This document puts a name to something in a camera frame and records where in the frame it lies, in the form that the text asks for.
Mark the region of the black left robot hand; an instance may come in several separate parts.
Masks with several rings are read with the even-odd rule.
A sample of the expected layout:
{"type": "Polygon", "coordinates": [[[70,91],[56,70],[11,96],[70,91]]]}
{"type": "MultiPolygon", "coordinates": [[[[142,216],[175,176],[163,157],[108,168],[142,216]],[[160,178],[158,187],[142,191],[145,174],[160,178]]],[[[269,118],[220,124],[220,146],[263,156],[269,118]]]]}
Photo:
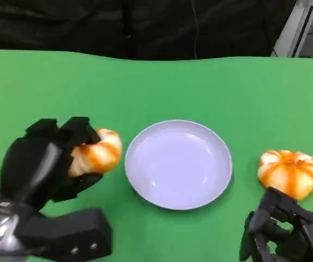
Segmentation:
{"type": "Polygon", "coordinates": [[[74,199],[102,179],[85,171],[74,178],[69,169],[76,146],[100,139],[88,117],[72,117],[61,127],[54,118],[42,118],[8,148],[0,169],[0,197],[41,210],[45,204],[74,199]]]}

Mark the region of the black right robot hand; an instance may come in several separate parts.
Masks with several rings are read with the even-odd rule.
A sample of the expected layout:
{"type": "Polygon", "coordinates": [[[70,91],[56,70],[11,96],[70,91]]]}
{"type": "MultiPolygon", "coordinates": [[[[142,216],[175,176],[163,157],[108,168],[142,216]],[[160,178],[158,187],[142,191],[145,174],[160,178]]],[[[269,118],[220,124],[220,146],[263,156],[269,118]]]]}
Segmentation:
{"type": "Polygon", "coordinates": [[[313,212],[269,187],[244,223],[239,260],[313,261],[313,212]]]}

